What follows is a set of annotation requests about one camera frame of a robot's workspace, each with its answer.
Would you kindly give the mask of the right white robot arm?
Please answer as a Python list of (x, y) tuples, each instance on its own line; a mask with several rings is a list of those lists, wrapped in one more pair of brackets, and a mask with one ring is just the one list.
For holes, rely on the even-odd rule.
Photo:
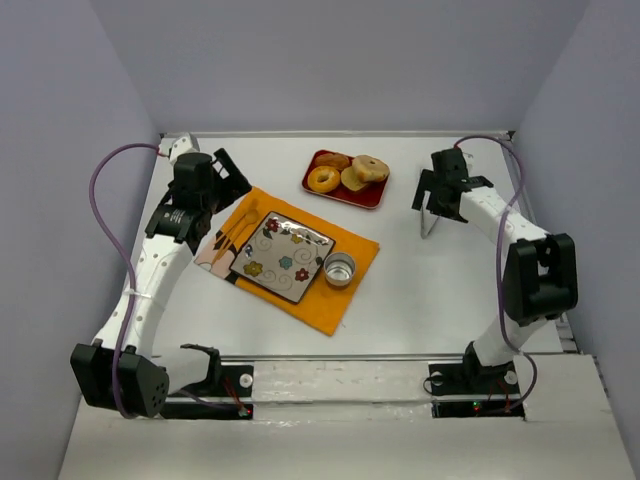
[(513, 358), (546, 322), (578, 302), (575, 243), (551, 234), (513, 208), (484, 176), (470, 174), (458, 148), (432, 154), (413, 209), (469, 223), (496, 246), (498, 315), (458, 363), (430, 366), (436, 395), (483, 395), (513, 367)]

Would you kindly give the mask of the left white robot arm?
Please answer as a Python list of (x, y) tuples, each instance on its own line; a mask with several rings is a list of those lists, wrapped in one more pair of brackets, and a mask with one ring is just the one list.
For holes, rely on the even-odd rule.
[(168, 396), (192, 385), (215, 388), (218, 349), (186, 343), (154, 357), (153, 345), (171, 294), (212, 217), (249, 193), (251, 185), (223, 148), (170, 156), (173, 178), (151, 214), (136, 261), (113, 313), (89, 344), (77, 344), (70, 364), (85, 402), (122, 417), (153, 418)]

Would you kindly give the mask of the metal serving tongs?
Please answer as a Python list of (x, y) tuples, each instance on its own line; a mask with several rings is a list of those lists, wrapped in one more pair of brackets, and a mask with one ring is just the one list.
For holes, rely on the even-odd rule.
[(420, 209), (420, 236), (422, 239), (426, 239), (429, 236), (431, 230), (439, 219), (438, 216), (434, 215), (428, 209), (428, 200), (429, 197), (425, 196)]

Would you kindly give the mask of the pale plain bagel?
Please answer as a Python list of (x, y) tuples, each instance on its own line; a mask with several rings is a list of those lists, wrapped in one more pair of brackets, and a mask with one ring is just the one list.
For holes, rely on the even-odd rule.
[(358, 155), (352, 160), (357, 178), (364, 183), (379, 183), (387, 179), (390, 169), (383, 161), (369, 155)]

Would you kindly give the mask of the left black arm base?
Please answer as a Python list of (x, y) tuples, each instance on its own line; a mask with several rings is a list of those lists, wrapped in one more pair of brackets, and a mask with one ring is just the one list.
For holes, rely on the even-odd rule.
[(214, 347), (187, 343), (156, 357), (170, 380), (160, 410), (167, 420), (253, 418), (254, 365), (225, 362)]

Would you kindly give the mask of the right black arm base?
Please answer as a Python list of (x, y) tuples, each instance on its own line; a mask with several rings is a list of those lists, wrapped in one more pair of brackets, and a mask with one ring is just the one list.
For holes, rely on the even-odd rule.
[(480, 373), (466, 372), (462, 361), (430, 363), (422, 386), (436, 419), (525, 418), (513, 362)]

